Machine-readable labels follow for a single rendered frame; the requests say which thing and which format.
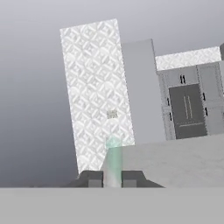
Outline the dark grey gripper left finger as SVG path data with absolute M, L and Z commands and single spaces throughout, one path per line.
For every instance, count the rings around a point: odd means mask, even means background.
M 103 171 L 82 171 L 77 179 L 67 184 L 66 187 L 103 187 Z

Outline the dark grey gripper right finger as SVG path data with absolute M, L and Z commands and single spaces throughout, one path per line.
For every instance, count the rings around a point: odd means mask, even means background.
M 122 187 L 157 188 L 163 186 L 148 180 L 142 171 L 122 171 Z

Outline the grey cupboard run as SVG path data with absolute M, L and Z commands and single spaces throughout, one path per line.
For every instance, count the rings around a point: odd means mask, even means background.
M 168 140 L 177 140 L 169 89 L 192 84 L 199 85 L 207 136 L 224 133 L 224 93 L 219 63 L 160 70 L 157 77 L 162 98 L 165 137 Z

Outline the dark grey fridge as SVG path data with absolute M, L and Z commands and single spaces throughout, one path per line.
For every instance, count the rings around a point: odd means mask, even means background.
M 171 112 L 177 139 L 207 135 L 203 104 L 198 84 L 169 89 Z

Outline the pale green translucent straw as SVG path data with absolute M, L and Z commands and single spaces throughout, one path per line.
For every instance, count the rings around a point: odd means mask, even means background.
M 121 187 L 122 183 L 122 141 L 120 138 L 112 136 L 106 143 L 106 186 L 107 187 Z

